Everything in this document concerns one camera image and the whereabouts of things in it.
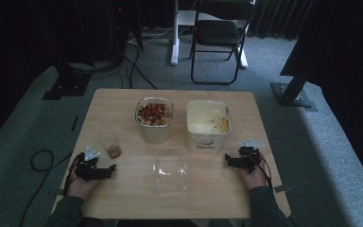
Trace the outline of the small clear cup brown powder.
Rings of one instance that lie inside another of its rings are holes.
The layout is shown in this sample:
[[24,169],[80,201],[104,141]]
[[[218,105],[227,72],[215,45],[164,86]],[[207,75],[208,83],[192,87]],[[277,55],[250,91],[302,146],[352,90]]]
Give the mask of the small clear cup brown powder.
[[98,143],[111,158],[117,158],[122,153],[119,137],[115,132],[102,131],[98,136]]

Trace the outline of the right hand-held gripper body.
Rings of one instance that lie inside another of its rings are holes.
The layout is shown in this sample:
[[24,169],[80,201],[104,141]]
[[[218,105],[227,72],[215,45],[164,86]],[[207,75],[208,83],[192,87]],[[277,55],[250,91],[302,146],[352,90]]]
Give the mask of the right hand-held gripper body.
[[265,144],[263,142],[249,139],[239,143],[240,149],[238,150],[240,158],[243,162],[243,167],[252,173],[257,166],[261,163],[261,155],[259,148],[262,148]]

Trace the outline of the black angled stand base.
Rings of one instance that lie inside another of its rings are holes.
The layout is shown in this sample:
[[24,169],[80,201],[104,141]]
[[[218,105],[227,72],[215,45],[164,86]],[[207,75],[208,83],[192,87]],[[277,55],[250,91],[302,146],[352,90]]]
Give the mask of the black angled stand base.
[[305,66],[299,75],[295,76],[289,83],[273,82],[270,84],[280,106],[301,107],[307,112],[316,112],[318,110],[315,103],[308,98],[303,90],[312,69],[312,65]]

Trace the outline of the clear container of red cereal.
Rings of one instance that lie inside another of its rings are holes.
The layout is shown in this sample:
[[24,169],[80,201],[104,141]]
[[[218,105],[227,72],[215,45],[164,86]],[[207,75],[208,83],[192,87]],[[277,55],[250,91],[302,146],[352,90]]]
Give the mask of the clear container of red cereal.
[[141,135],[151,144],[161,144],[170,138],[173,116],[173,102],[164,97],[142,98],[135,109]]

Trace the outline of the black folding chair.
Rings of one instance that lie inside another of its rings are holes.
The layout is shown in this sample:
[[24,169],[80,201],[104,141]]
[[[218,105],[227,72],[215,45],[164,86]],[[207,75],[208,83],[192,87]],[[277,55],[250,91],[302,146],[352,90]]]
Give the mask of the black folding chair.
[[[189,59],[190,79],[195,84],[229,85],[238,76],[246,32],[255,12],[254,0],[198,0],[193,24],[193,37]],[[230,47],[227,61],[237,52],[233,78],[229,81],[204,81],[195,79],[197,45]]]

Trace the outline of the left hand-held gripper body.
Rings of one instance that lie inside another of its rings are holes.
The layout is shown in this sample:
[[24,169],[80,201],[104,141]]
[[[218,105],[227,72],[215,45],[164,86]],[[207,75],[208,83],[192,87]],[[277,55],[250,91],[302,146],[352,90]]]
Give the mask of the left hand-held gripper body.
[[99,155],[99,151],[87,147],[84,152],[77,156],[76,174],[83,181],[103,180],[103,174],[107,173],[107,171],[105,168],[96,167]]

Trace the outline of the black stand with base plate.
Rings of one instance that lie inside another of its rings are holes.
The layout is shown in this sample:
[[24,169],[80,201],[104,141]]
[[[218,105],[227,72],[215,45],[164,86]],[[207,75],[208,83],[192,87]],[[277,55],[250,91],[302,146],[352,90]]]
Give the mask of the black stand with base plate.
[[44,93],[43,100],[60,100],[63,96],[84,96],[92,75],[73,68],[58,48],[52,47],[48,53],[58,77],[52,88]]

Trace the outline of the person's left hand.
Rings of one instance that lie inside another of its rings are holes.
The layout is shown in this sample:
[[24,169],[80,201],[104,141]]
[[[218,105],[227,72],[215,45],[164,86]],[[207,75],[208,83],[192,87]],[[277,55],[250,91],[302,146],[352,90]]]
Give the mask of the person's left hand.
[[76,167],[78,166],[78,158],[74,160],[71,167],[69,183],[67,184],[66,196],[78,197],[87,200],[93,193],[94,189],[99,185],[99,181],[85,182],[76,174]]

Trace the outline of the white tub of yogurt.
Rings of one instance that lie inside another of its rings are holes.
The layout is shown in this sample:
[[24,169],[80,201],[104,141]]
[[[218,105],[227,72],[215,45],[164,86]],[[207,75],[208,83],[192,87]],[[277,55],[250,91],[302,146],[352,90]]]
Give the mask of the white tub of yogurt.
[[186,106],[186,127],[189,151],[219,152],[232,131],[229,107],[222,101],[192,100]]

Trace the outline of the person's right hand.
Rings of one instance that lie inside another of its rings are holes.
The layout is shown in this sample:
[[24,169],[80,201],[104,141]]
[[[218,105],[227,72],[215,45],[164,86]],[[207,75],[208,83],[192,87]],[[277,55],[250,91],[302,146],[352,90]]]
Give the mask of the person's right hand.
[[238,168],[238,174],[242,178],[245,186],[252,190],[256,187],[262,187],[268,185],[267,175],[265,173],[265,163],[261,161],[252,173],[249,173],[246,169]]

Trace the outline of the empty clear plastic cup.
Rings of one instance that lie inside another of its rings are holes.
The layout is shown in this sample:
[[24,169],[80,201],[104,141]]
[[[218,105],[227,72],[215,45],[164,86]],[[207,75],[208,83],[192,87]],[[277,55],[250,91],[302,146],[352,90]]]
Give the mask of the empty clear plastic cup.
[[162,149],[154,152],[152,173],[158,193],[179,193],[187,187],[187,163],[178,149]]

